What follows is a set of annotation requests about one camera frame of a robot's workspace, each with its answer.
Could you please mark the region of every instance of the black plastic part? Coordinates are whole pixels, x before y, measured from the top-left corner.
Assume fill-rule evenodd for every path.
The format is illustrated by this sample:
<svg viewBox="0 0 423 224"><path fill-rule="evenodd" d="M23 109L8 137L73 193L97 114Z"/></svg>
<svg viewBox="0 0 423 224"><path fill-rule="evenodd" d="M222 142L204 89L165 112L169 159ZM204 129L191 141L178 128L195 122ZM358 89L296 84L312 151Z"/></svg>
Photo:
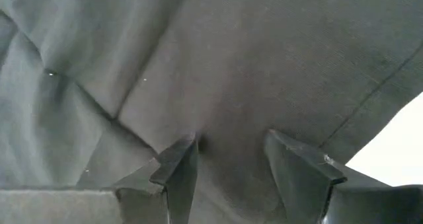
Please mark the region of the black plastic part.
<svg viewBox="0 0 423 224"><path fill-rule="evenodd" d="M275 130L264 150L289 223L423 223L422 186L392 188Z"/></svg>
<svg viewBox="0 0 423 224"><path fill-rule="evenodd" d="M196 136L188 135L109 188L2 189L0 223L187 224L197 145Z"/></svg>

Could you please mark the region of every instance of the dark gray cloth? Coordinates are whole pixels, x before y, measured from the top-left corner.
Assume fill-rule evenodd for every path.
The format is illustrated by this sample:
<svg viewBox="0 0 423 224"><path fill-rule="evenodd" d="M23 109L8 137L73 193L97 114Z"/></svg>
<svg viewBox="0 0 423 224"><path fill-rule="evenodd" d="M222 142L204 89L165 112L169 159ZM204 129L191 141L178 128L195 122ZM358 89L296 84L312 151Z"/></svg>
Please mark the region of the dark gray cloth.
<svg viewBox="0 0 423 224"><path fill-rule="evenodd" d="M190 222L280 223L264 132L346 162L422 39L422 0L0 0L0 182L107 186L198 131Z"/></svg>

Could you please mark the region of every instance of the gray fabric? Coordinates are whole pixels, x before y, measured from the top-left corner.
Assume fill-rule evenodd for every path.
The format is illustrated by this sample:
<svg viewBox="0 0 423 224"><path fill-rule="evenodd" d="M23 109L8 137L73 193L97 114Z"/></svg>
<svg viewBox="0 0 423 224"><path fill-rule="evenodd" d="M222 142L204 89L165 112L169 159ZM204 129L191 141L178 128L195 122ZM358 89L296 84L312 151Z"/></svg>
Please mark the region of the gray fabric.
<svg viewBox="0 0 423 224"><path fill-rule="evenodd" d="M262 137L346 162L423 90L421 0L0 0L0 182L109 183L204 135L191 223L280 223Z"/></svg>

